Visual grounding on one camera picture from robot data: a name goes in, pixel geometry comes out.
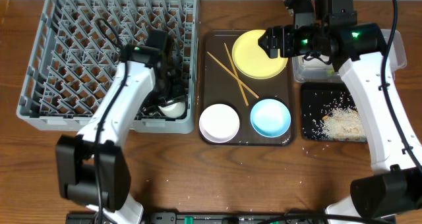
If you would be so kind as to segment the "white paper cup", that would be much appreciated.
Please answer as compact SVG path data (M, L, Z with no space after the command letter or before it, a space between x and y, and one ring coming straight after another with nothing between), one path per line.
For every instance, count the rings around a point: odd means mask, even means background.
M186 110L185 102L177 102L167 106L159 106L159 110L166 116L172 119L182 116Z

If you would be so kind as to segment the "white pink bowl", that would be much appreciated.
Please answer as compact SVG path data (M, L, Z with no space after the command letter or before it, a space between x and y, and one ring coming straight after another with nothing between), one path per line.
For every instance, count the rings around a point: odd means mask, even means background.
M232 107L218 103L201 113L198 125L200 133L207 141L222 144L236 136L240 128L240 118Z

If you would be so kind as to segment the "light blue bowl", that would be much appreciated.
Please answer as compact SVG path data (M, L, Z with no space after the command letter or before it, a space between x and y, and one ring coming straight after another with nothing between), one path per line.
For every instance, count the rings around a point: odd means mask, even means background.
M261 136L277 138L289 130L291 113L281 101L263 99L251 109L250 122L254 130Z

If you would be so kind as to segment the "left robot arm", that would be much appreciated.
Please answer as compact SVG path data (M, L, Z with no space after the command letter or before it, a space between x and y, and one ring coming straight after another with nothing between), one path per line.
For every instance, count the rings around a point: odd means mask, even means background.
M55 147L62 198L95 211L93 223L140 223L144 208L129 193L131 175L123 146L138 110L155 105L176 119L187 110L182 83L171 65L174 41L153 30L143 45L120 48L117 72L100 106L76 136Z

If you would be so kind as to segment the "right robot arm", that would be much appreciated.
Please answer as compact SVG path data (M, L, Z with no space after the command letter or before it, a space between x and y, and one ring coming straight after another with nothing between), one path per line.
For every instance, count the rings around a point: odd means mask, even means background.
M285 0L291 25L269 28L258 45L271 59L318 59L340 74L360 116L373 176L351 183L350 194L308 220L387 223L421 208L421 143L394 84L392 38L378 24L357 21L353 0Z

